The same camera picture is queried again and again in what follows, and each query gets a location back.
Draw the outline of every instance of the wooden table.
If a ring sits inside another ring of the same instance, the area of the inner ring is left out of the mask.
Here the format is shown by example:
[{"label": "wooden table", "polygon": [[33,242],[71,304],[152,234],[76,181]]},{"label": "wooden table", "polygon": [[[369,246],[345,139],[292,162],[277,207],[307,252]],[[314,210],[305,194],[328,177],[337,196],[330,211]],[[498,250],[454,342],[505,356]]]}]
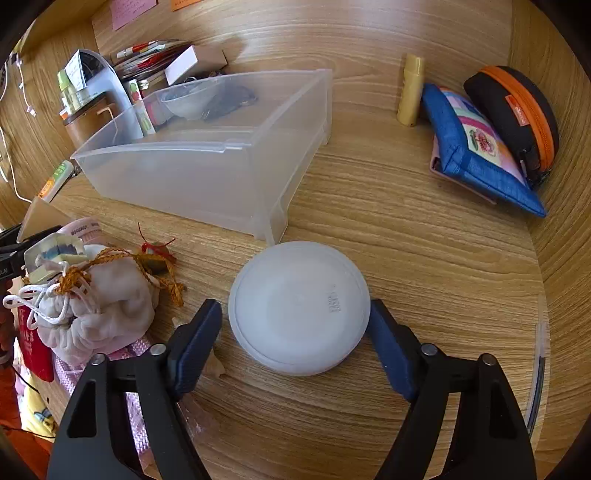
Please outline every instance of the wooden table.
[{"label": "wooden table", "polygon": [[[545,317],[544,287],[521,213],[492,207],[428,172],[432,130],[400,126],[391,112],[341,103],[333,135],[315,156],[289,209],[283,241],[331,245],[364,274],[422,341],[447,354],[497,356],[522,410],[532,380],[535,327]],[[161,296],[149,331],[167,340],[171,318],[189,319],[207,297],[227,314],[233,279],[265,244],[242,233],[101,198],[84,177],[53,202],[76,216],[97,217],[121,246],[177,240],[185,306]],[[338,367],[307,378],[283,377],[252,360],[227,317],[216,344],[227,374],[202,378],[192,395],[219,424],[198,451],[214,479],[371,479],[383,462],[408,404],[394,393],[368,339]],[[42,385],[61,419],[65,395]],[[428,471],[441,471],[459,396],[452,395]],[[539,431],[544,402],[538,418]]]}]

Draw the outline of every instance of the white box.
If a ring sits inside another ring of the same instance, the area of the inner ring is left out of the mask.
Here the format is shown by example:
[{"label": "white box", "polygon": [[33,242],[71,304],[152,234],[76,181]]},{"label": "white box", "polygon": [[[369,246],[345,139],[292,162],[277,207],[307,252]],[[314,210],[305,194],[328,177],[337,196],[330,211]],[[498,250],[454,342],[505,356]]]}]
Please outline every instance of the white box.
[{"label": "white box", "polygon": [[198,73],[214,72],[228,65],[221,48],[191,45],[166,67],[169,85],[180,83]]}]

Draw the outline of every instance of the white cloth bag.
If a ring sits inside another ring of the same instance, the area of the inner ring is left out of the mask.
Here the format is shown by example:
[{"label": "white cloth bag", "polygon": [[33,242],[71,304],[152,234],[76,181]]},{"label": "white cloth bag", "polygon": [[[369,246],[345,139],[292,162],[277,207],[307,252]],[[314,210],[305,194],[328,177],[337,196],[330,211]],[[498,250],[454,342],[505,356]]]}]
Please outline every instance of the white cloth bag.
[{"label": "white cloth bag", "polygon": [[[85,246],[91,260],[104,248]],[[35,296],[31,287],[39,286],[25,286],[19,296],[4,300],[7,307],[36,306],[30,328],[37,328],[41,341],[69,365],[84,364],[95,353],[109,354],[135,342],[148,330],[158,306],[160,290],[148,282],[132,258],[93,265],[88,273],[88,287],[73,289],[70,294],[59,295],[51,287],[40,286],[45,289]],[[24,300],[27,297],[33,302]],[[65,317],[56,324],[64,302],[68,302]]]}]

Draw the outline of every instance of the metal screw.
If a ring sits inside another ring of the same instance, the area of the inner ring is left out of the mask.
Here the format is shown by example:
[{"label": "metal screw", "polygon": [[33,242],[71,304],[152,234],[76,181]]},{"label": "metal screw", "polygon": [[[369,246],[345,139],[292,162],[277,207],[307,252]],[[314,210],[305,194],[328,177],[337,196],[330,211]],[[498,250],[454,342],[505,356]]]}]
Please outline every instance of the metal screw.
[{"label": "metal screw", "polygon": [[92,358],[90,359],[90,364],[91,365],[100,365],[106,359],[107,359],[107,357],[104,353],[97,353],[97,354],[93,355]]},{"label": "metal screw", "polygon": [[432,343],[424,343],[421,345],[421,351],[427,356],[437,355],[439,349]]},{"label": "metal screw", "polygon": [[166,345],[163,343],[156,343],[150,347],[150,355],[159,356],[166,351]]},{"label": "metal screw", "polygon": [[482,361],[485,363],[485,365],[488,365],[489,367],[491,367],[492,365],[496,365],[496,358],[489,353],[485,353],[484,355],[482,355]]}]

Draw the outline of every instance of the yellow fabric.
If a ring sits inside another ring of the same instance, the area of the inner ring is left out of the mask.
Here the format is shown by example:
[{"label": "yellow fabric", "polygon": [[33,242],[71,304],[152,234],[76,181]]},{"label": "yellow fabric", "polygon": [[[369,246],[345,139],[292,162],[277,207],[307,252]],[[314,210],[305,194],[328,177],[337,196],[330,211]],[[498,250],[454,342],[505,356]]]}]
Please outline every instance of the yellow fabric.
[{"label": "yellow fabric", "polygon": [[[34,385],[34,380],[29,375],[29,378],[24,376],[31,385]],[[54,437],[57,433],[57,424],[53,419],[49,409],[45,406],[45,402],[41,395],[36,391],[25,386],[24,395],[19,404],[21,411],[21,424],[23,430],[43,435],[46,437]]]}]

